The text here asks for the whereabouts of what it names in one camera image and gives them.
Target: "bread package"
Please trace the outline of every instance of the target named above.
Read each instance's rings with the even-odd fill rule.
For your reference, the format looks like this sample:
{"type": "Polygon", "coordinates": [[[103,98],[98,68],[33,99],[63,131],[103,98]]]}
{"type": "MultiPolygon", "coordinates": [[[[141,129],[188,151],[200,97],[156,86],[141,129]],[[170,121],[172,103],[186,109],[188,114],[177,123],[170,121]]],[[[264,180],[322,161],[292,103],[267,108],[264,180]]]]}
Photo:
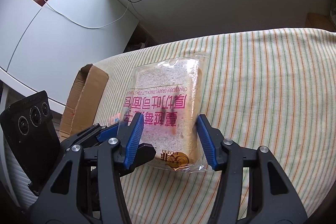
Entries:
{"type": "Polygon", "coordinates": [[[121,117],[130,123],[136,112],[143,114],[140,143],[150,143],[156,150],[149,165],[184,172],[202,169],[195,122],[202,102],[205,59],[199,54],[134,69],[121,117]]]}

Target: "cardboard box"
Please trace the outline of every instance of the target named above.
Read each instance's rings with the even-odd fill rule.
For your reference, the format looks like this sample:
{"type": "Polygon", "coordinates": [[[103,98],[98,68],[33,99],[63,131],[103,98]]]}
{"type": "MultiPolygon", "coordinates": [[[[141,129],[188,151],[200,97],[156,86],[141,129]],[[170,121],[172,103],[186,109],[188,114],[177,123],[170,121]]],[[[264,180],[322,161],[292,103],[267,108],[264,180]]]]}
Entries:
{"type": "Polygon", "coordinates": [[[62,116],[61,141],[93,125],[108,79],[106,72],[92,64],[79,70],[62,116]]]}

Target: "striped tablecloth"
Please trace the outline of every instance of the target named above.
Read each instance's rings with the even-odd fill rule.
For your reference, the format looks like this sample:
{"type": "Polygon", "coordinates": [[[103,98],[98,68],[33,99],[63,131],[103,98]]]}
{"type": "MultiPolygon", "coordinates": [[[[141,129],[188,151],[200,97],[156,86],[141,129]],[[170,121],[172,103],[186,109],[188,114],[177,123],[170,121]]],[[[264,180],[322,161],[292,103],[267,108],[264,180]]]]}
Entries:
{"type": "MultiPolygon", "coordinates": [[[[336,178],[336,33],[274,29],[199,37],[128,52],[95,65],[110,76],[95,122],[120,112],[132,69],[210,55],[201,113],[241,146],[270,148],[308,215],[336,178]]],[[[244,172],[240,217],[246,214],[244,172]]],[[[122,178],[132,223],[203,224],[220,172],[182,174],[147,165],[122,178]]]]}

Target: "camera lens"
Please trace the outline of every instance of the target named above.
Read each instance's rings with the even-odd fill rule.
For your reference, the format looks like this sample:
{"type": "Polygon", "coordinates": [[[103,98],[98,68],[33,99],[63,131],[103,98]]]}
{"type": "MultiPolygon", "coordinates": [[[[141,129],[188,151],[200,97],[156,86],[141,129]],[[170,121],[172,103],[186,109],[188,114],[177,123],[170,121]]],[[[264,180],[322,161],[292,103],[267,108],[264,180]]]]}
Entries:
{"type": "Polygon", "coordinates": [[[44,116],[48,116],[49,114],[49,107],[45,102],[42,104],[42,113],[44,116]]]}
{"type": "Polygon", "coordinates": [[[41,122],[41,114],[36,106],[30,109],[30,119],[34,126],[37,126],[41,122]]]}
{"type": "Polygon", "coordinates": [[[21,116],[19,119],[19,130],[21,131],[21,133],[23,135],[27,135],[28,131],[29,131],[29,125],[28,125],[28,121],[26,119],[26,117],[21,116]]]}

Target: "cabinet door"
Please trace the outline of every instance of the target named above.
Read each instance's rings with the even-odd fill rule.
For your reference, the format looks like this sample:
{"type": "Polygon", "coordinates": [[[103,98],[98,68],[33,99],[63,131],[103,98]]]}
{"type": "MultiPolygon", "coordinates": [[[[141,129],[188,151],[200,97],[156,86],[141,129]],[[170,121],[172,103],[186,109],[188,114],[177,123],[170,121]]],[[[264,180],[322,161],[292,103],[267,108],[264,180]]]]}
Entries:
{"type": "Polygon", "coordinates": [[[33,0],[0,0],[0,67],[7,70],[12,54],[41,6],[33,0]]]}
{"type": "MultiPolygon", "coordinates": [[[[104,26],[126,8],[117,0],[49,0],[71,20],[104,26]]],[[[50,99],[66,104],[78,70],[124,51],[138,20],[129,11],[100,29],[80,27],[44,5],[18,45],[8,73],[30,88],[46,90],[50,99]]]]}

